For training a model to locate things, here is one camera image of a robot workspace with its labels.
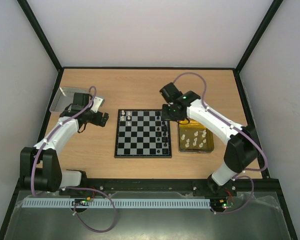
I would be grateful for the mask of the gold metal tin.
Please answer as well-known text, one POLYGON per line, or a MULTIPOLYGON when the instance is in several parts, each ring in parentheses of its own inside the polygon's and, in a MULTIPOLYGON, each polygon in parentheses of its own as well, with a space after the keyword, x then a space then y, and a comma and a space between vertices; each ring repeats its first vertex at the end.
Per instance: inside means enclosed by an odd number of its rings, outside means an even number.
POLYGON ((213 133, 193 119, 178 121, 178 150, 181 153, 211 153, 214 146, 213 133))

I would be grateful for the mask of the black magnetic chess board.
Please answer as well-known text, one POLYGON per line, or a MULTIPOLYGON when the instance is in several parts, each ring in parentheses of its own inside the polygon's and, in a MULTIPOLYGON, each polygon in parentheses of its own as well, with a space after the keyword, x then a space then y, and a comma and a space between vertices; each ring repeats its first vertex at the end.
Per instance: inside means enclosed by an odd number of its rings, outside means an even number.
POLYGON ((114 148, 115 158, 171 158, 170 122, 160 109, 119 109, 114 148))

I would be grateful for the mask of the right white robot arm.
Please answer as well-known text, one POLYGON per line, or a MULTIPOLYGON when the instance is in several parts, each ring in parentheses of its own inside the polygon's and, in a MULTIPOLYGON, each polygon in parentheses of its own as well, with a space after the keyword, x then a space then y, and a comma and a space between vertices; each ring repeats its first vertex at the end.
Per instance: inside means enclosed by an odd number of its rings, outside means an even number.
POLYGON ((193 91, 182 93, 172 82, 159 92, 166 101, 162 105, 162 117, 165 120, 195 120, 226 145, 222 165, 207 179, 208 191, 219 196, 233 177, 258 158, 256 130, 252 126, 242 126, 229 120, 208 106, 198 94, 193 91))

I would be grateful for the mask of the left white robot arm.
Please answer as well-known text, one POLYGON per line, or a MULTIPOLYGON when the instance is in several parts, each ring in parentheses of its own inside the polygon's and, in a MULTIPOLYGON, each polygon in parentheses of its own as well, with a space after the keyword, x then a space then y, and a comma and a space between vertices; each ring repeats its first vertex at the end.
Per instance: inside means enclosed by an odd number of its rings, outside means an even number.
POLYGON ((104 127, 108 113, 99 108, 105 99, 96 94, 76 92, 72 103, 60 113, 52 130, 32 147, 20 152, 19 183, 36 196, 38 191, 56 192, 81 184, 83 171, 62 170, 59 155, 67 142, 76 133, 82 133, 87 124, 104 127))

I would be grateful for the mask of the silver metal tray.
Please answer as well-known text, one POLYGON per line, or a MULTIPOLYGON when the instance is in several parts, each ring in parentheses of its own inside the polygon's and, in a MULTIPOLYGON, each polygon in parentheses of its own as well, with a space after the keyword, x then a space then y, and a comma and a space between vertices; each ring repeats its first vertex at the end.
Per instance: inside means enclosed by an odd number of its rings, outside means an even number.
POLYGON ((59 115, 64 111, 64 109, 73 102, 73 97, 75 93, 88 93, 87 88, 78 87, 59 87, 49 111, 53 115, 59 115))

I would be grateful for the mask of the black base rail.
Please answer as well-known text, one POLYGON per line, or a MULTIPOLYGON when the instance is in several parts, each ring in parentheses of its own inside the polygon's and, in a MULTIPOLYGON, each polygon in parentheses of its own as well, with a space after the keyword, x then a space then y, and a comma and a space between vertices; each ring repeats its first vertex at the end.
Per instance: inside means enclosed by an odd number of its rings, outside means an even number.
POLYGON ((277 179, 238 179, 229 181, 225 186, 213 192, 208 186, 207 179, 107 179, 86 178, 81 181, 80 188, 90 188, 105 192, 177 192, 192 193, 195 197, 227 197, 236 196, 238 192, 250 192, 254 186, 254 193, 275 192, 282 193, 280 182, 277 179))

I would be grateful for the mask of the black frame enclosure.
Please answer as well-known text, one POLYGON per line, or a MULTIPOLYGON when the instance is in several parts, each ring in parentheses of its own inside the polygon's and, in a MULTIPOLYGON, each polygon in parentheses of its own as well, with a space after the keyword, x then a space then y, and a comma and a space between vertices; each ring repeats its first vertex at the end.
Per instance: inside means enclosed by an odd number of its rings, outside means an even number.
MULTIPOLYGON (((238 93, 240 96, 240 101, 243 107, 243 111, 245 114, 245 118, 248 122, 248 124, 255 125, 253 122, 253 113, 251 111, 251 106, 248 101, 247 93, 244 92, 244 85, 240 76, 240 73, 242 69, 244 68, 245 64, 253 54, 253 51, 257 47, 260 39, 264 35, 264 32, 267 30, 269 24, 271 24, 271 21, 275 17, 277 11, 280 9, 280 6, 284 2, 284 0, 273 0, 265 13, 264 17, 262 18, 261 23, 259 24, 257 30, 255 31, 251 41, 248 44, 248 47, 244 51, 242 57, 240 58, 240 61, 238 62, 238 65, 233 67, 181 67, 181 66, 62 66, 53 51, 53 48, 51 44, 49 43, 48 38, 46 37, 42 27, 40 26, 40 23, 38 22, 31 6, 29 5, 27 0, 17 0, 18 5, 21 7, 24 15, 26 16, 28 22, 30 23, 31 27, 33 28, 35 34, 37 35, 38 39, 40 40, 41 45, 44 47, 45 51, 47 52, 49 58, 51 59, 53 65, 55 66, 58 74, 53 86, 53 90, 51 92, 51 97, 49 99, 48 108, 52 105, 53 97, 56 95, 57 87, 60 86, 61 78, 66 69, 110 69, 110 70, 207 70, 207 71, 232 71, 236 83, 236 87, 238 89, 238 93)), ((47 129, 48 127, 48 117, 51 116, 51 113, 48 112, 48 109, 46 110, 46 113, 44 115, 44 119, 42 122, 42 126, 40 128, 38 140, 43 137, 43 131, 47 129)), ((265 170, 261 172, 262 179, 259 181, 259 187, 261 187, 258 190, 270 190, 270 187, 275 187, 275 185, 279 186, 279 180, 275 180, 274 178, 270 178, 269 170, 265 170)), ((13 207, 15 206, 15 203, 17 202, 17 194, 21 191, 21 187, 19 186, 19 182, 17 182, 16 187, 14 189, 14 192, 12 194, 10 203, 7 207, 7 211, 5 214, 5 217, 3 219, 3 223, 0 228, 0 240, 4 240, 5 236, 7 235, 7 230, 9 228, 9 224, 11 221, 11 217, 13 214, 13 207)), ((298 236, 296 233, 296 230, 293 225, 293 221, 290 216, 290 212, 284 197, 283 192, 279 194, 278 196, 279 204, 281 207, 283 207, 283 216, 284 220, 287 226, 287 230, 289 233, 289 236, 291 237, 291 240, 297 240, 298 236)))

